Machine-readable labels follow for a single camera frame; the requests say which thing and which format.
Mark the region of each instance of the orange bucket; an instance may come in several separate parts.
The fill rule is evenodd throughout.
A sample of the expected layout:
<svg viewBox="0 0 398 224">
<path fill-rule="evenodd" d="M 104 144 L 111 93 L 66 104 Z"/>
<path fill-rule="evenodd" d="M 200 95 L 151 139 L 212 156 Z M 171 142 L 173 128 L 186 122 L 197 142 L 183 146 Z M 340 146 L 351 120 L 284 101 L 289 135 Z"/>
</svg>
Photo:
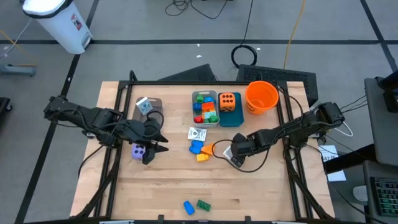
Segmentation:
<svg viewBox="0 0 398 224">
<path fill-rule="evenodd" d="M 246 88 L 246 108 L 252 114 L 262 114 L 273 108 L 279 100 L 277 89 L 268 82 L 251 82 Z"/>
</svg>

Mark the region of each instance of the yellow lego brick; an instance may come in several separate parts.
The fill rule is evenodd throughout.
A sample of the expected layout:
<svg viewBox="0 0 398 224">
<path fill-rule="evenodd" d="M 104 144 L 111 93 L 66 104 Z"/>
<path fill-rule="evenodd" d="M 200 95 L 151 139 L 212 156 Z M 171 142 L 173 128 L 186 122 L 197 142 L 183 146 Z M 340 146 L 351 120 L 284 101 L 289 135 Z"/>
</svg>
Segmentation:
<svg viewBox="0 0 398 224">
<path fill-rule="evenodd" d="M 201 154 L 197 155 L 197 161 L 198 161 L 198 162 L 206 161 L 206 160 L 208 160 L 209 158 L 210 158 L 210 157 L 209 157 L 208 154 L 201 153 Z"/>
<path fill-rule="evenodd" d="M 203 146 L 201 148 L 201 151 L 205 154 L 208 155 L 213 155 L 213 152 L 211 151 L 211 147 L 213 147 L 213 144 L 207 145 L 207 146 Z"/>
</svg>

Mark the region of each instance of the dice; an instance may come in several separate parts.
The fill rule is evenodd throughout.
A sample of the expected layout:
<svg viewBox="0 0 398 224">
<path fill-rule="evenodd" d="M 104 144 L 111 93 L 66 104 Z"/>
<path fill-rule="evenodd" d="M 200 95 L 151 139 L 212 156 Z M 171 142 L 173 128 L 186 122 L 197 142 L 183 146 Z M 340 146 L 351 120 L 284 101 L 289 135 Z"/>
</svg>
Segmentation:
<svg viewBox="0 0 398 224">
<path fill-rule="evenodd" d="M 235 95 L 233 93 L 220 94 L 220 111 L 231 112 L 235 110 Z"/>
<path fill-rule="evenodd" d="M 141 146 L 134 143 L 132 144 L 131 157 L 133 159 L 142 160 L 144 153 L 145 153 L 145 146 Z"/>
</svg>

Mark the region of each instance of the black metal frame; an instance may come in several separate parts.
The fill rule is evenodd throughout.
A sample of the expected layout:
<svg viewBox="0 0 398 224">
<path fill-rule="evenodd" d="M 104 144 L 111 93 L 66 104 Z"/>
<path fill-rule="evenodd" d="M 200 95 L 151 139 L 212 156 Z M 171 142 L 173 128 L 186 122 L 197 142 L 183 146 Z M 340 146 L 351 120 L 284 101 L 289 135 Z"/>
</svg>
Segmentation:
<svg viewBox="0 0 398 224">
<path fill-rule="evenodd" d="M 137 81 L 136 76 L 134 73 L 130 73 L 130 80 L 126 81 L 119 81 L 118 85 L 118 92 L 116 94 L 116 101 L 115 101 L 115 106 L 114 109 L 119 110 L 119 107 L 121 105 L 121 97 L 123 94 L 124 89 L 127 87 L 127 93 L 126 93 L 126 99 L 124 102 L 124 109 L 123 109 L 123 118 L 126 119 L 126 116 L 128 114 L 128 109 L 130 105 L 130 99 L 132 95 L 132 86 L 133 85 L 248 85 L 250 82 L 236 82 L 236 81 L 200 81 L 200 82 L 192 82 L 192 81 L 180 81 L 180 82 L 162 82 L 162 81 Z M 278 83 L 282 88 L 287 90 L 287 84 L 286 82 L 280 82 Z M 289 120 L 293 119 L 293 114 L 292 114 L 292 107 L 290 104 L 290 98 L 288 97 L 287 94 L 285 94 L 285 104 L 287 108 L 287 114 L 289 117 Z M 282 107 L 280 104 L 280 99 L 277 104 L 277 112 L 278 112 L 278 117 L 279 117 L 279 123 L 284 124 L 284 116 L 282 112 Z M 122 149 L 122 144 L 119 144 L 119 146 L 116 148 L 116 157 L 121 155 L 121 149 Z M 104 157 L 104 163 L 103 163 L 103 168 L 102 168 L 102 173 L 101 173 L 101 180 L 100 180 L 100 185 L 103 184 L 105 177 L 108 174 L 108 167 L 111 159 L 111 151 L 112 149 L 106 149 L 105 157 Z M 305 183 L 305 174 L 304 174 L 304 169 L 303 169 L 303 163 L 302 163 L 302 158 L 300 156 L 300 151 L 295 151 L 297 157 L 297 169 L 300 174 L 300 178 L 303 180 Z M 117 166 L 116 169 L 116 175 L 114 176 L 114 179 L 110 183 L 110 190 L 109 190 L 109 196 L 108 196 L 108 202 L 106 206 L 106 214 L 105 216 L 100 216 L 100 211 L 101 211 L 101 204 L 102 204 L 102 196 L 98 200 L 95 210 L 94 210 L 94 216 L 93 217 L 86 217 L 86 218 L 72 218 L 69 220 L 52 220 L 52 221 L 46 221 L 46 222 L 37 222 L 36 224 L 43 223 L 43 224 L 61 224 L 61 223 L 98 223 L 99 221 L 111 221 L 111 214 L 113 210 L 113 202 L 114 202 L 114 195 L 116 191 L 116 182 L 118 178 L 118 170 L 119 166 Z M 297 197 L 297 190 L 295 187 L 295 182 L 289 177 L 289 184 L 290 184 L 290 191 L 292 195 L 292 205 L 295 213 L 295 219 L 299 221 L 302 217 L 300 214 L 300 205 L 299 205 L 299 198 Z M 307 200 L 304 200 L 305 202 L 305 208 L 306 208 L 306 214 L 307 218 L 313 219 L 312 215 L 312 209 L 310 204 L 307 202 Z M 190 223 L 200 223 L 200 221 L 188 221 L 188 220 L 173 220 L 173 221 L 168 221 L 164 220 L 163 215 L 159 215 L 158 220 L 134 220 L 134 223 L 185 223 L 185 224 L 190 224 Z M 252 223 L 250 217 L 245 217 L 245 221 L 206 221 L 206 223 Z M 253 222 L 253 223 L 271 223 L 269 221 L 261 221 L 261 222 Z"/>
</svg>

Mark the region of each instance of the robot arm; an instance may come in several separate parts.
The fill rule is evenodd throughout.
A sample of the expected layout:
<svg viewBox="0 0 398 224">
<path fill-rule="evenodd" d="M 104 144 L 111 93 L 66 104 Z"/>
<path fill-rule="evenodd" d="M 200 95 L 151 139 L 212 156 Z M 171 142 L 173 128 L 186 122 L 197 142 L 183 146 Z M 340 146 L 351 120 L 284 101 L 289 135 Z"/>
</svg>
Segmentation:
<svg viewBox="0 0 398 224">
<path fill-rule="evenodd" d="M 44 117 L 51 122 L 69 121 L 83 129 L 83 134 L 94 134 L 99 143 L 106 147 L 117 147 L 117 139 L 146 147 L 142 163 L 148 164 L 156 152 L 168 151 L 152 141 L 168 142 L 161 133 L 160 124 L 154 118 L 144 123 L 123 118 L 123 114 L 111 109 L 85 108 L 69 102 L 64 96 L 51 97 L 44 109 Z"/>
<path fill-rule="evenodd" d="M 301 147 L 312 134 L 324 135 L 328 130 L 337 128 L 345 120 L 336 103 L 324 103 L 302 117 L 285 123 L 274 129 L 261 129 L 244 137 L 235 135 L 231 145 L 231 162 L 241 167 L 246 156 L 253 156 L 269 150 L 279 139 L 288 136 L 292 147 Z"/>
</svg>

